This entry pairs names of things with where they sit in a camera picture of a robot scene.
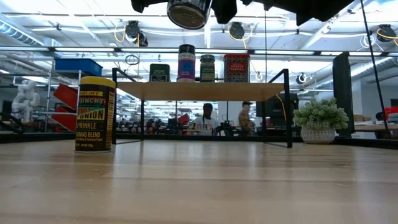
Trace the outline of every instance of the white robot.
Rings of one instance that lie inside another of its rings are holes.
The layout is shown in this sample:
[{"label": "white robot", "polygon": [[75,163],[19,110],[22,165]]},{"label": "white robot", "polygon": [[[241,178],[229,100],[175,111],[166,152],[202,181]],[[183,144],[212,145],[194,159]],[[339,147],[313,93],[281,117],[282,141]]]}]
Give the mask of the white robot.
[{"label": "white robot", "polygon": [[40,96],[35,93],[34,88],[36,87],[36,82],[31,80],[22,81],[22,85],[18,86],[18,94],[12,101],[12,112],[20,113],[22,112],[23,121],[32,121],[33,107],[38,106],[40,103]]}]

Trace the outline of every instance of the jar lid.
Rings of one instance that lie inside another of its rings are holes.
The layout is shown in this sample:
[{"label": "jar lid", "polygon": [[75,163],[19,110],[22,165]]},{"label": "jar lid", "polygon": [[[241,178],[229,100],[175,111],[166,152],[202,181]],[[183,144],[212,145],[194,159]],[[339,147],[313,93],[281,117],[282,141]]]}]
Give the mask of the jar lid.
[{"label": "jar lid", "polygon": [[215,58],[214,58],[214,55],[202,55],[201,57],[200,57],[200,61],[202,61],[202,60],[211,60],[211,61],[215,61]]},{"label": "jar lid", "polygon": [[190,44],[180,45],[178,48],[178,53],[191,53],[195,54],[195,47]]}]

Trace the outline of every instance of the blue box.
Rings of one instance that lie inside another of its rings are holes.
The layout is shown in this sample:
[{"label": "blue box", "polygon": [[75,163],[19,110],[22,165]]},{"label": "blue box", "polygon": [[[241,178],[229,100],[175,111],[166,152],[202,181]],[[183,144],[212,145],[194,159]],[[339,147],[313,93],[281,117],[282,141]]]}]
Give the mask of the blue box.
[{"label": "blue box", "polygon": [[81,70],[88,75],[102,76],[102,66],[90,58],[57,58],[55,70],[68,72]]}]

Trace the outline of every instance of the black and yellow spice container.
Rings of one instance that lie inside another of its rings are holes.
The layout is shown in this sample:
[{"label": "black and yellow spice container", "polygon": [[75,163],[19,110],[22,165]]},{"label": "black and yellow spice container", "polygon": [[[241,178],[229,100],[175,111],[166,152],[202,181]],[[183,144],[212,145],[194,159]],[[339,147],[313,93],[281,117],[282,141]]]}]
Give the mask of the black and yellow spice container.
[{"label": "black and yellow spice container", "polygon": [[110,152],[116,84],[100,77],[80,80],[76,152]]}]

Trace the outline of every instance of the green succulent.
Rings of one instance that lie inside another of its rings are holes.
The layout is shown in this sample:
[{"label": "green succulent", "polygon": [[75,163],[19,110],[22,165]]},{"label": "green succulent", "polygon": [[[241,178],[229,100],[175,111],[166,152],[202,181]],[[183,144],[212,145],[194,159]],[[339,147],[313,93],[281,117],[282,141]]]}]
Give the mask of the green succulent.
[{"label": "green succulent", "polygon": [[293,122],[309,129],[348,127],[348,117],[343,108],[337,108],[336,98],[317,101],[312,98],[299,110],[294,110]]}]

